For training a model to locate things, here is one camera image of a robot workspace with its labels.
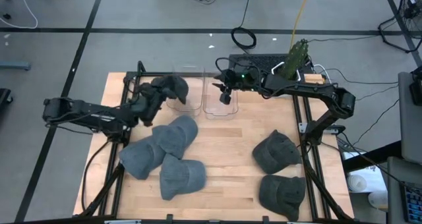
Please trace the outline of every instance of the wooden tabletop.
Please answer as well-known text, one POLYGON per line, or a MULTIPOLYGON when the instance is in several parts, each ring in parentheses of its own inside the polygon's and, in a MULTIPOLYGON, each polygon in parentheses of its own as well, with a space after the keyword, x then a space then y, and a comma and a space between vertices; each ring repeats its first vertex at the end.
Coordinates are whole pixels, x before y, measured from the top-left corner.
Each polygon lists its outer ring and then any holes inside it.
MULTIPOLYGON (((123 91, 123 72, 111 72, 102 98, 102 105, 117 106, 120 104, 123 91)), ((142 82, 152 78, 142 78, 142 82)), ((218 117, 206 114, 202 107, 209 111, 218 106, 218 89, 207 85, 201 78, 186 78, 189 84, 189 105, 193 108, 191 115, 199 127, 195 141, 186 150, 183 159, 201 161, 206 166, 206 186, 199 192, 177 195, 171 201, 161 199, 160 167, 153 170, 145 181, 138 181, 125 173, 121 191, 118 218, 121 219, 165 219, 173 214, 174 219, 193 220, 238 220, 261 221, 266 215, 271 221, 287 221, 286 217, 264 209, 258 200, 258 188, 265 173, 260 170, 252 157, 253 148, 264 140, 274 129, 288 136, 295 144, 299 144, 295 111, 291 96, 263 100, 256 92, 239 92, 237 94, 238 111, 231 117, 218 117), (201 99, 202 89, 205 97, 201 99)), ((302 99, 301 114, 305 119, 302 99)), ((325 104, 318 99, 310 99, 312 116, 319 118, 326 110, 325 104)), ((158 112, 153 123, 167 125, 183 112, 170 108, 174 101, 167 100, 158 112)), ((131 141, 150 136, 152 127, 138 125, 133 129, 131 141)), ((87 159, 105 142, 103 134, 92 137, 87 159)), ((336 138, 324 135, 323 142, 337 147, 336 138)), ((93 160, 87 174, 86 205, 95 198, 104 184, 111 145, 104 149, 93 160)), ((353 210, 347 190, 346 180, 340 154, 327 146, 319 146, 319 154, 324 173, 326 188, 343 210, 353 217, 353 210)), ((304 177, 302 165, 290 165, 275 175, 285 177, 304 177)), ((318 215, 323 217, 322 204, 318 189, 314 186, 318 215)), ((76 200, 74 213, 82 211, 80 193, 76 200)), ((109 192, 106 213, 111 211, 114 187, 109 192)), ((299 221, 310 221, 311 213, 307 194, 300 206, 299 221)))

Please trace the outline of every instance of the table leg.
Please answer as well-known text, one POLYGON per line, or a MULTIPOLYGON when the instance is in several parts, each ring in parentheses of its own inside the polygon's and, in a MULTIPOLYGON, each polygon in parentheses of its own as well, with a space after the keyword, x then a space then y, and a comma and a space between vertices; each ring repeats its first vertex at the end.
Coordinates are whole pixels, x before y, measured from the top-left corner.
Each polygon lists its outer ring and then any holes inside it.
MULTIPOLYGON (((365 153, 365 157, 374 161, 376 164, 387 162, 387 158, 389 157, 402 158, 402 141, 393 142, 389 145, 367 152, 365 153)), ((346 173, 363 169, 371 165, 372 163, 361 155, 343 161, 343 169, 346 173)))

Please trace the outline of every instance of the gray baseball cap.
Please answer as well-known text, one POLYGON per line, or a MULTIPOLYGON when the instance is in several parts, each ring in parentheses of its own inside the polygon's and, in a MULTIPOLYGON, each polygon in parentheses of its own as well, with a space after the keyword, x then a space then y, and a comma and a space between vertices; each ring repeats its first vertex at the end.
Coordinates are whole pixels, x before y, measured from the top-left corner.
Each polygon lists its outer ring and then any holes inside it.
POLYGON ((120 163, 136 179, 146 179, 165 156, 164 150, 154 143, 151 136, 132 142, 119 152, 120 163))
POLYGON ((289 221, 299 219, 299 206, 305 198, 305 178, 266 175, 261 180, 259 202, 289 221))
POLYGON ((166 154, 160 172, 160 191, 164 200, 189 194, 205 187, 205 166, 200 161, 179 160, 166 154))
POLYGON ((252 151, 252 155, 267 174, 274 174, 289 165, 301 163, 301 156, 295 144, 277 130, 260 142, 252 151))
POLYGON ((152 128, 152 137, 155 143, 166 153, 181 159, 185 150, 198 134, 198 125, 187 115, 176 118, 169 125, 160 125, 152 128))

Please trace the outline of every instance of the white cable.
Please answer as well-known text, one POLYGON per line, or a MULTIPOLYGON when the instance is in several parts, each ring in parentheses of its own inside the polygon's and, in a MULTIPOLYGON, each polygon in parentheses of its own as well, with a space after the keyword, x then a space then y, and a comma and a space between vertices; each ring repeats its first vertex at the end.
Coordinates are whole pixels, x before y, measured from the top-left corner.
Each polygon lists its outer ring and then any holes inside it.
POLYGON ((28 9, 29 13, 31 13, 32 17, 34 17, 34 20, 35 20, 35 26, 34 27, 30 27, 30 26, 15 26, 14 24, 10 24, 10 23, 6 22, 1 17, 0 17, 0 20, 3 23, 5 23, 6 25, 9 25, 9 26, 12 26, 12 27, 15 27, 15 28, 19 28, 19 29, 35 29, 35 28, 37 28, 38 27, 38 19, 35 17, 34 13, 32 13, 31 9, 28 7, 28 4, 26 3, 26 0, 24 0, 24 3, 25 3, 26 8, 28 9))
POLYGON ((325 75, 327 76, 328 81, 331 84, 330 75, 328 75, 328 72, 325 70, 324 66, 322 66, 322 65, 314 65, 314 67, 320 67, 320 68, 322 68, 322 71, 325 73, 325 75))

